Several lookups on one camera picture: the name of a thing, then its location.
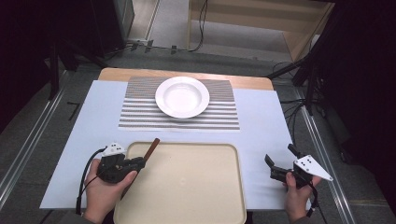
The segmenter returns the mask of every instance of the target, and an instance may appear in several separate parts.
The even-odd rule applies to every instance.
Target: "striped placemat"
[[[125,92],[119,129],[125,131],[240,132],[233,88],[228,80],[200,80],[208,89],[209,105],[200,115],[176,119],[155,102],[157,88],[169,77],[131,77]]]

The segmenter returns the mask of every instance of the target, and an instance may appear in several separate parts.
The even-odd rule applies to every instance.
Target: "sleeve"
[[[313,224],[313,222],[309,217],[302,217],[292,224]]]
[[[67,213],[58,224],[93,224],[89,220],[73,213]]]

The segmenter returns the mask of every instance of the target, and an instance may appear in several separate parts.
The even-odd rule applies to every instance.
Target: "plate rim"
[[[201,93],[201,103],[193,110],[181,113],[171,110],[168,106],[165,105],[164,97],[163,97],[165,91],[168,88],[170,88],[172,85],[175,85],[177,83],[191,84],[198,90],[198,92]],[[204,85],[204,83],[193,77],[170,77],[166,79],[164,82],[162,82],[155,91],[155,102],[157,106],[161,109],[161,111],[164,114],[177,119],[189,119],[200,115],[202,112],[206,110],[207,106],[209,105],[209,101],[210,101],[209,90]]]

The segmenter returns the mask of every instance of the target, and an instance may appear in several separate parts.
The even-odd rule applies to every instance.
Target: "human hand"
[[[96,178],[100,160],[94,159],[90,171],[85,179],[87,185]],[[109,184],[100,178],[96,178],[86,187],[87,209],[84,218],[93,223],[102,223],[103,219],[116,205],[123,191],[129,187],[137,176],[137,171],[132,171],[117,184]]]
[[[314,176],[312,178],[313,186],[316,186],[320,180],[320,177]],[[291,172],[286,174],[286,183],[289,189],[286,194],[285,209],[288,214],[289,222],[294,223],[299,218],[306,216],[306,202],[312,193],[312,189],[308,185],[297,189],[296,179]]]

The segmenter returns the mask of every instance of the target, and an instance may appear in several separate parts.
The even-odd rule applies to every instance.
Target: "beige tray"
[[[143,157],[150,144],[131,144],[127,158]],[[161,142],[114,213],[117,224],[245,220],[238,155],[227,144]]]

